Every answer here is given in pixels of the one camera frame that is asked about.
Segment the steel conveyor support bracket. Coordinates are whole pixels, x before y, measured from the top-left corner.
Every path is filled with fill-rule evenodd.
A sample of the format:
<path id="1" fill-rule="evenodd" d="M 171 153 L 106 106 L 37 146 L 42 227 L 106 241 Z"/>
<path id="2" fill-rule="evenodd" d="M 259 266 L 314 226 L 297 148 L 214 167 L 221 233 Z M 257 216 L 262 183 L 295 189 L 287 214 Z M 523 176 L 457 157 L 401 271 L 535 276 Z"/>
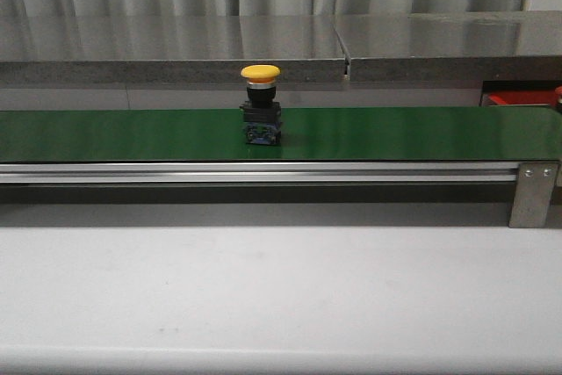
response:
<path id="1" fill-rule="evenodd" d="M 540 228 L 545 225 L 558 171 L 559 162 L 523 162 L 519 165 L 509 227 Z"/>

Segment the steel counter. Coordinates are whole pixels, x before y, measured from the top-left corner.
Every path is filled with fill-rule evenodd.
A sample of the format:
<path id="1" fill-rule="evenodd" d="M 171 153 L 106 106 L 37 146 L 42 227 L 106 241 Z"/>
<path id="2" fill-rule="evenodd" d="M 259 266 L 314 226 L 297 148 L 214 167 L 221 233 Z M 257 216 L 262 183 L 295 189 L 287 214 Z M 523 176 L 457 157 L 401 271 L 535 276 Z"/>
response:
<path id="1" fill-rule="evenodd" d="M 354 83 L 561 77 L 558 11 L 342 15 L 335 30 Z"/>
<path id="2" fill-rule="evenodd" d="M 4 84 L 237 83 L 260 63 L 288 83 L 339 83 L 346 70 L 326 17 L 1 20 Z"/>

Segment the aluminium conveyor side rail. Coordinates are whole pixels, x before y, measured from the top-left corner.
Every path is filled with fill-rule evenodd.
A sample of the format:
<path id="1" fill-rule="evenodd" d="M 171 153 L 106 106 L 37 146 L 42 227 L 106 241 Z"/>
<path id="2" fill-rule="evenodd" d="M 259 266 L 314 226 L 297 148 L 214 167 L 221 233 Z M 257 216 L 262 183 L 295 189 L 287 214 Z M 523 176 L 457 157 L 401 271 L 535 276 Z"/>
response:
<path id="1" fill-rule="evenodd" d="M 511 182 L 518 162 L 3 164 L 2 184 Z"/>

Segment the right steel counter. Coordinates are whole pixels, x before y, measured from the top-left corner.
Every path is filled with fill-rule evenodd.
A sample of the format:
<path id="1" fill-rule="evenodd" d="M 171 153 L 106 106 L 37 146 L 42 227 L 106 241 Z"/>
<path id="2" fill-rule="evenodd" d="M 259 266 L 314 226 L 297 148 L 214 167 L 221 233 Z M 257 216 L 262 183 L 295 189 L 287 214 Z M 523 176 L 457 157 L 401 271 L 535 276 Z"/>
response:
<path id="1" fill-rule="evenodd" d="M 558 11 L 342 15 L 335 30 L 354 83 L 561 77 Z"/>

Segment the green conveyor belt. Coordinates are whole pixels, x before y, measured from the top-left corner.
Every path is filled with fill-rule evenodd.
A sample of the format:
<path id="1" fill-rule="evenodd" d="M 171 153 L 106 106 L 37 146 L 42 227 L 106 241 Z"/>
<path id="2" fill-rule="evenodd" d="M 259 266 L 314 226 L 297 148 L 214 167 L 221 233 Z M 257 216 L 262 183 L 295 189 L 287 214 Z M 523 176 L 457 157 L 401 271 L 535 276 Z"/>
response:
<path id="1" fill-rule="evenodd" d="M 287 108 L 276 146 L 236 109 L 4 111 L 2 162 L 534 161 L 561 156 L 546 107 Z"/>

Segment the red plastic tray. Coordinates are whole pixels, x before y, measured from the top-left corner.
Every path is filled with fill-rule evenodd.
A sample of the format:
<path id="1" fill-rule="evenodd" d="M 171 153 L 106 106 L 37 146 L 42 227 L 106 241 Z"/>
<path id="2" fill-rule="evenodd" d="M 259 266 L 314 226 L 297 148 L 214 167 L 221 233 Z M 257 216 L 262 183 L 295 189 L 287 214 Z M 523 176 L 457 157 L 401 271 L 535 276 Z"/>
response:
<path id="1" fill-rule="evenodd" d="M 558 95 L 554 90 L 504 90 L 488 95 L 494 105 L 549 105 L 555 107 Z"/>

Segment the left steel counter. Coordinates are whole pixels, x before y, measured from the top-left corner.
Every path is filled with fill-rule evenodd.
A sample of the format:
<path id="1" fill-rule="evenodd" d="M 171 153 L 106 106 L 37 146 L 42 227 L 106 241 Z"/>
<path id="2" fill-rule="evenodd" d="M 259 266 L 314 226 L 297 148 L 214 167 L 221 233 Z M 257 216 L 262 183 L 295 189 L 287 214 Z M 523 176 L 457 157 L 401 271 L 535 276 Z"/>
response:
<path id="1" fill-rule="evenodd" d="M 237 83 L 260 63 L 288 83 L 339 83 L 346 70 L 326 17 L 1 20 L 4 84 Z"/>

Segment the yellow push button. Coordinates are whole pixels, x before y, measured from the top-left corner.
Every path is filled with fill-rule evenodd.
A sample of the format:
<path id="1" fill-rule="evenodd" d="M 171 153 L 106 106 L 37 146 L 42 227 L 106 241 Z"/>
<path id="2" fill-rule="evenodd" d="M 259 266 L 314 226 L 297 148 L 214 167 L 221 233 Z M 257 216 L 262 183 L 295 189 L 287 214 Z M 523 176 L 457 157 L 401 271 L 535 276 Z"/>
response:
<path id="1" fill-rule="evenodd" d="M 272 146 L 280 142 L 282 108 L 275 100 L 279 75 L 280 69 L 268 64 L 250 65 L 241 70 L 241 76 L 247 80 L 248 99 L 240 108 L 248 144 Z"/>

